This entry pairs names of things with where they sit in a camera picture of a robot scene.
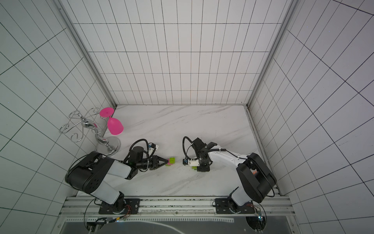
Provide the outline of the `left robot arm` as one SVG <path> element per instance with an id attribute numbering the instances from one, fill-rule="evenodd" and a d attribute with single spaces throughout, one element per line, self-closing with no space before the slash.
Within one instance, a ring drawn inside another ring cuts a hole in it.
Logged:
<path id="1" fill-rule="evenodd" d="M 128 207 L 124 194 L 105 181 L 107 175 L 131 180 L 139 171 L 156 170 L 166 166 L 169 160 L 151 153 L 141 146 L 133 147 L 123 161 L 93 151 L 72 166 L 65 181 L 74 189 L 101 200 L 109 212 L 121 214 Z"/>

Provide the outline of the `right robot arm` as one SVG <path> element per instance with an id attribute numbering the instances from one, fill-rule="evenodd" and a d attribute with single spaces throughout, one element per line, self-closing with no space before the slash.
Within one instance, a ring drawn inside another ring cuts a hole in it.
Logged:
<path id="1" fill-rule="evenodd" d="M 196 157 L 189 157 L 188 150 L 184 149 L 184 165 L 195 167 L 199 172 L 209 172 L 210 166 L 218 163 L 237 172 L 241 185 L 228 196 L 232 209 L 242 207 L 252 201 L 261 203 L 270 192 L 274 192 L 273 187 L 277 180 L 258 154 L 240 155 L 214 142 L 206 144 L 199 138 L 193 141 L 188 137 L 185 139 L 190 142 L 190 148 L 194 150 Z"/>

